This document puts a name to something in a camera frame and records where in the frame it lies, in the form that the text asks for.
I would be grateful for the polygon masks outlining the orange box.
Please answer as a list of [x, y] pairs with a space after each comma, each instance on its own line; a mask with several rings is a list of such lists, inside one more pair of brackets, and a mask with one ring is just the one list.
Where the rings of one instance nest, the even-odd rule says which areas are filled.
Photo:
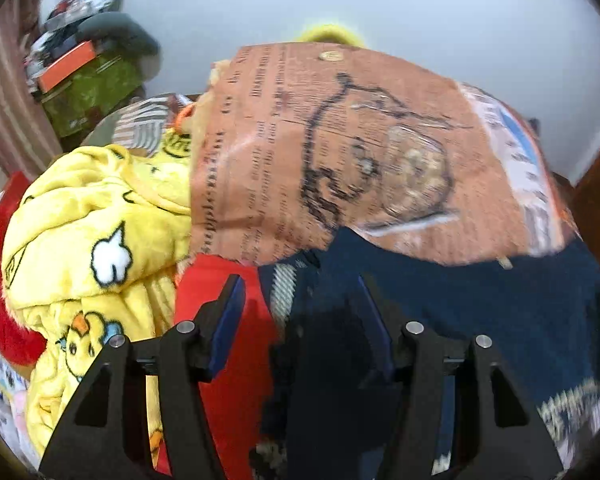
[[94, 44], [83, 41], [75, 48], [47, 66], [41, 76], [38, 76], [38, 88], [43, 93], [50, 92], [74, 72], [96, 58]]

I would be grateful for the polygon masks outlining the newspaper print bed sheet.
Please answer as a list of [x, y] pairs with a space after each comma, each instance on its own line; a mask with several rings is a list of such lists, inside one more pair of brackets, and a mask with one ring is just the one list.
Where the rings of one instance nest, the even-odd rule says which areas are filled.
[[458, 266], [578, 234], [527, 119], [372, 50], [262, 44], [215, 65], [190, 175], [193, 255], [263, 264], [338, 230]]

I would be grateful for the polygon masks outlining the yellow pillow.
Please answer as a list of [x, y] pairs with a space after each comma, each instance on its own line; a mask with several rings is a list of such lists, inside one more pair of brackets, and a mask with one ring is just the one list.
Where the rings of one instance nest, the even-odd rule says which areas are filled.
[[339, 24], [314, 24], [307, 27], [297, 38], [298, 42], [320, 42], [321, 44], [343, 44], [348, 47], [364, 48], [364, 41], [351, 29]]

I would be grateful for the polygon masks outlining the navy patterned garment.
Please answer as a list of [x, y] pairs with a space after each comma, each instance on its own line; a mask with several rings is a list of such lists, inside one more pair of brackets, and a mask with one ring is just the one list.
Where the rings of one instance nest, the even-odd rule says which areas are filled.
[[261, 266], [283, 341], [259, 479], [550, 478], [600, 429], [600, 268], [582, 240], [442, 266], [348, 229]]

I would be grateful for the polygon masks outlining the yellow cartoon blanket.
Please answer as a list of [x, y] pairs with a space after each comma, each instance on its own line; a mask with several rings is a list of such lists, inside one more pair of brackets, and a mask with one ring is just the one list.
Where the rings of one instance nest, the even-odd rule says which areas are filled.
[[112, 337], [150, 339], [171, 327], [189, 252], [191, 159], [187, 148], [142, 157], [81, 146], [31, 184], [12, 215], [6, 306], [47, 340], [24, 411], [38, 454]]

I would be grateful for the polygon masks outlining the striped curtain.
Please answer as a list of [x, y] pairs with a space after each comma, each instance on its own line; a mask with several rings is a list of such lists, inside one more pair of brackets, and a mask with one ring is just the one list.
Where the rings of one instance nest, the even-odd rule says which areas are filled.
[[0, 191], [17, 171], [33, 180], [61, 154], [58, 137], [30, 93], [23, 61], [41, 35], [41, 0], [0, 6]]

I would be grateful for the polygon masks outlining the red garment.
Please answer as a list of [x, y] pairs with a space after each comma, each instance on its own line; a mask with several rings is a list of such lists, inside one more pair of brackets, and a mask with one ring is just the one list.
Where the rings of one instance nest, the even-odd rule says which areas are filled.
[[157, 342], [163, 439], [177, 479], [248, 479], [273, 392], [277, 328], [258, 270], [199, 255], [184, 272], [172, 328]]

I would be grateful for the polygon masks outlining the green patterned box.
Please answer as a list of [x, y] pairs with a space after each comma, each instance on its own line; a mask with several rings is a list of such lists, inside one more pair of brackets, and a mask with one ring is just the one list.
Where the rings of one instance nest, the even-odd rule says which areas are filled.
[[41, 104], [59, 139], [91, 131], [143, 84], [134, 58], [99, 54], [42, 95]]

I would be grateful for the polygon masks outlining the grey cloth on pile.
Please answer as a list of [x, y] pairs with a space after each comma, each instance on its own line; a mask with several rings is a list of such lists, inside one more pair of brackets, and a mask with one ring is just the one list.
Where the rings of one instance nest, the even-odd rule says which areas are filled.
[[76, 40], [91, 41], [103, 51], [121, 53], [149, 77], [161, 68], [158, 40], [124, 12], [102, 12], [81, 22]]

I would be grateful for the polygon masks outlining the red plush cloth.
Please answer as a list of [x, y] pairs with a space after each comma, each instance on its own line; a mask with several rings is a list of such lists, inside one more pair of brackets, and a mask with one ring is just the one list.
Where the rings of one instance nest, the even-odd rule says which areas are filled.
[[39, 332], [24, 328], [8, 312], [4, 287], [6, 271], [2, 255], [6, 231], [31, 181], [20, 171], [12, 174], [0, 192], [0, 353], [12, 364], [33, 366], [46, 349], [47, 340]]

